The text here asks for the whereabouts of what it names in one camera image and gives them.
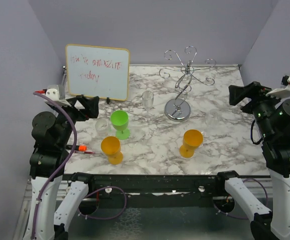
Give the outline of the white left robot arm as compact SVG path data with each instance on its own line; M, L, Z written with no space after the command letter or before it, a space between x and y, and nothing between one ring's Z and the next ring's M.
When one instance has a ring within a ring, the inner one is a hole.
M99 115L98 96L86 98L83 95L55 101L46 94L35 92L43 98L58 114L44 111L38 113L32 121L32 137L35 140L34 151L30 157L30 177L32 201L25 240L62 239L65 234L62 223L54 223L57 193L63 178L66 163L74 153L66 150L70 136L77 144L76 122L96 119Z

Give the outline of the red marker pen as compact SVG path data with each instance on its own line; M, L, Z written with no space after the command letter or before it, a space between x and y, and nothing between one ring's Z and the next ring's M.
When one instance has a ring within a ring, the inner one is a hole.
M88 155L94 154L94 152L88 150L85 145L73 146L73 145L68 144L68 145L66 145L66 150L73 151L74 153L77 153L77 154L88 154Z

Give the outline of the clear short glass left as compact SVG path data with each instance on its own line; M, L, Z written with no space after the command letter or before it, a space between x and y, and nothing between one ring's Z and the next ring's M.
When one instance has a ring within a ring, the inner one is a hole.
M100 119L98 119L96 121L96 123L95 123L95 129L96 129L97 134L99 136L102 136L102 137L107 137L111 133L110 124L104 118L100 118Z

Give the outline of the orange plastic glass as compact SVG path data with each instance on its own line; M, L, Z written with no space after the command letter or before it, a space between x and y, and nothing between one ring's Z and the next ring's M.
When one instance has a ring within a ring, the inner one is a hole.
M191 158L195 150L203 143L203 135L196 129L190 129L183 135L182 146L179 153L184 158Z
M101 150L108 157L110 164L118 165L123 161L120 141L115 136L104 138L101 142Z

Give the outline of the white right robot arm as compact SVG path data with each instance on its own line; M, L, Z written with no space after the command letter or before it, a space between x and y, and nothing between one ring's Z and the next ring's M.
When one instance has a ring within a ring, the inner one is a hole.
M249 103L241 110L254 116L262 135L273 207L264 206L235 171L219 172L214 189L219 195L231 196L241 207L256 240L290 240L290 76L282 88L270 89L256 81L229 87L230 105L244 98L249 98Z

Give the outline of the clear tall glass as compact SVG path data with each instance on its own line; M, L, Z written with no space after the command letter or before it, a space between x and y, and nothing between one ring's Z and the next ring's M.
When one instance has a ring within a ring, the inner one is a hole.
M152 91L144 91L142 94L142 103L143 107L148 111L153 106L154 102L154 93Z

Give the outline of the chrome wine glass rack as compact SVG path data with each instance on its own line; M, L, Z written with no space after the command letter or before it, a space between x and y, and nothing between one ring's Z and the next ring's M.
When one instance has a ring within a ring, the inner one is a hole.
M205 86L212 86L215 84L215 80L213 78L206 77L205 80L200 80L194 76L194 73L200 70L202 71L215 67L216 61L212 58L209 58L205 61L207 64L206 67L196 68L193 66L193 62L197 55L197 48L190 45L185 48L184 52L186 54L194 53L193 58L186 64L183 63L176 51L170 49L164 53L164 58L168 61L172 60L172 54L175 54L181 64L180 69L175 70L176 72L182 73L182 76L177 80L174 86L174 90L177 92L177 96L170 99L164 107L165 115L168 119L174 122L183 122L190 117L191 107L186 99L188 93L190 93L192 90L191 83L193 80L197 80L199 83Z

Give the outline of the clear wine glass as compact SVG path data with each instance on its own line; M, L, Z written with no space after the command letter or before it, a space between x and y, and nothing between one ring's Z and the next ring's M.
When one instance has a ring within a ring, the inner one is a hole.
M211 109L210 111L208 111L206 113L205 116L205 124L207 126L217 126L221 121L221 114L220 111L218 109Z

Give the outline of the green plastic wine glass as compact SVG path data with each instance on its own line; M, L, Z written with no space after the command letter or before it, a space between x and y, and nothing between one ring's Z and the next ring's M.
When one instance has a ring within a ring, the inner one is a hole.
M125 140L130 136L128 129L129 118L128 114L123 110L117 110L110 116L111 124L116 130L116 137L120 140Z

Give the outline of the yellow framed whiteboard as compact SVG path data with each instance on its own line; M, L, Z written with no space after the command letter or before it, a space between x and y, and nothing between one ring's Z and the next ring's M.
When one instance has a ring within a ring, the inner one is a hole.
M130 66L127 49L68 44L65 52L69 94L127 100Z

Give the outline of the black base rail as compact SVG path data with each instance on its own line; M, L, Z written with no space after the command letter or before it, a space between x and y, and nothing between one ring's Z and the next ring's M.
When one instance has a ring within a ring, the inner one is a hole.
M113 186L111 193L101 190L83 204L99 204L102 209L212 207L214 201L231 200L216 175L121 175L65 174L66 182L90 180L91 190Z

